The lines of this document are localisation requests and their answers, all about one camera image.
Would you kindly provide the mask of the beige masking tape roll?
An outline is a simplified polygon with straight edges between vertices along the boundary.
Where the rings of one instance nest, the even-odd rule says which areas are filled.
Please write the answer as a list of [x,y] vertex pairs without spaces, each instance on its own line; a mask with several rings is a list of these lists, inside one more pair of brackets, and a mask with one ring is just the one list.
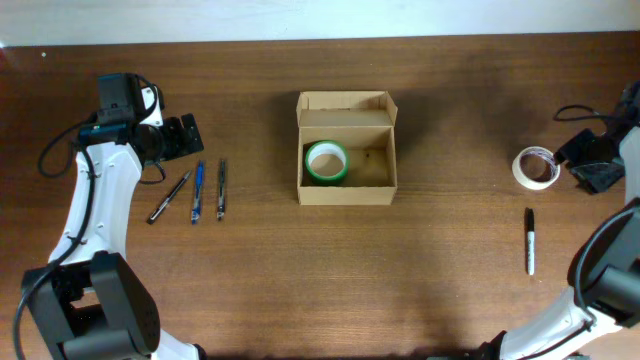
[[[550,179],[546,181],[538,181],[528,177],[522,168],[521,160],[526,156],[534,156],[542,159],[550,168]],[[514,158],[512,162],[512,173],[515,180],[522,185],[523,187],[539,191],[544,190],[554,184],[561,174],[561,167],[556,163],[554,154],[540,146],[530,146],[524,148],[519,154]]]

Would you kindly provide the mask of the green tape roll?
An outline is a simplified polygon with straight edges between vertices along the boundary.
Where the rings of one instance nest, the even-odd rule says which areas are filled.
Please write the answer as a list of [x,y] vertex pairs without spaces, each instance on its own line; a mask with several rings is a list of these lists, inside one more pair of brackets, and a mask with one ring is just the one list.
[[308,149],[304,164],[315,185],[334,186],[346,178],[350,157],[342,144],[323,140]]

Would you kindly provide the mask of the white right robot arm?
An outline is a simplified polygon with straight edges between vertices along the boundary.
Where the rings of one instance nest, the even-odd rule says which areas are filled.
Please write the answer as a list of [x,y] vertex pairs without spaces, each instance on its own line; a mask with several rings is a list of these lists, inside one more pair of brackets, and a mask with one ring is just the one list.
[[483,343],[472,359],[567,359],[639,322],[639,85],[624,89],[611,114],[584,111],[584,119],[605,124],[604,133],[585,129],[556,152],[528,147],[520,154],[542,157],[553,179],[566,168],[591,194],[624,180],[625,205],[576,254],[560,297],[528,324]]

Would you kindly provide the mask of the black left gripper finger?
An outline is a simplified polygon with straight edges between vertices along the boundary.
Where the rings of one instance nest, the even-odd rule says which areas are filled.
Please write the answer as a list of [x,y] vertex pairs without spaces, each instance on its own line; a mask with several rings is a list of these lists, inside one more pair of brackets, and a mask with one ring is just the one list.
[[203,151],[204,145],[194,115],[191,113],[182,115],[181,121],[184,130],[182,135],[184,150],[186,152]]
[[178,118],[171,117],[164,120],[163,125],[160,127],[162,158],[180,158],[188,154],[184,150],[183,132],[182,123]]

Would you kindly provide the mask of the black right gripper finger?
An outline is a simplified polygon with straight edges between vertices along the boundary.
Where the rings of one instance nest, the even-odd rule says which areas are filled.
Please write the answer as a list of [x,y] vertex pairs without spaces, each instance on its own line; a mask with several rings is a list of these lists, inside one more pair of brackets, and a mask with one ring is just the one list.
[[562,145],[553,155],[556,164],[575,166],[589,159],[588,150],[596,139],[590,129],[584,129]]
[[623,165],[609,162],[583,163],[570,168],[580,186],[591,194],[606,192],[625,175]]

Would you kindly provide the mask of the black white marker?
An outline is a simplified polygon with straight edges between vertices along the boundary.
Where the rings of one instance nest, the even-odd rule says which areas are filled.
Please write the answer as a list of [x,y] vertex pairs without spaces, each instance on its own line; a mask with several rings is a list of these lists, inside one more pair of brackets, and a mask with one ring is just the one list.
[[535,274],[535,215],[531,208],[525,209],[526,271]]

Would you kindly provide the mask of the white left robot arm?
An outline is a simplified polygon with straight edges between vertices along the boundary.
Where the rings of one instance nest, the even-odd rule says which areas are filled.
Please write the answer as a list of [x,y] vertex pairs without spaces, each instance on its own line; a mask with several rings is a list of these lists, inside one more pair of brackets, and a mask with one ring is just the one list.
[[75,126],[77,180],[60,240],[46,266],[28,270],[28,310],[55,359],[203,359],[204,349],[162,329],[152,296],[126,261],[134,190],[144,166],[203,150],[191,114],[163,124]]

